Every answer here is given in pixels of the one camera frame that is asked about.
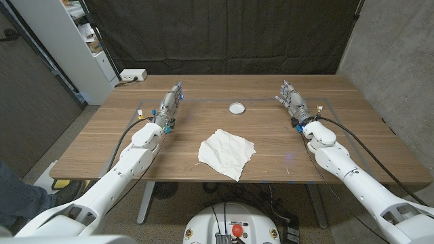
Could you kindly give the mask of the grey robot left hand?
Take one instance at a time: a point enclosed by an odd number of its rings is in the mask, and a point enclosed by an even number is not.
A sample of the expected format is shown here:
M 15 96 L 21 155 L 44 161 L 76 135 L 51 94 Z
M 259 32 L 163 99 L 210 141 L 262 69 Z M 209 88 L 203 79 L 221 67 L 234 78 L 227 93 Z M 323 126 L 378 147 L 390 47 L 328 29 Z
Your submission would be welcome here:
M 160 126 L 165 133 L 168 133 L 174 127 L 176 114 L 183 98 L 182 81 L 179 81 L 161 101 L 154 123 Z

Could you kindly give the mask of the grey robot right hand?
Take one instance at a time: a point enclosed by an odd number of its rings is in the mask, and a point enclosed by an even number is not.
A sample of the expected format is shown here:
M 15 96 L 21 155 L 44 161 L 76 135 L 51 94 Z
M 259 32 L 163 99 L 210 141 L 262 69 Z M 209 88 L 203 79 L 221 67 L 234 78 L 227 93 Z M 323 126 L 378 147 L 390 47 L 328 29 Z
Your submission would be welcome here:
M 309 112 L 305 100 L 289 81 L 283 81 L 280 94 L 281 96 L 275 96 L 275 99 L 288 110 L 292 127 L 303 128 L 305 125 L 315 120 L 314 115 Z

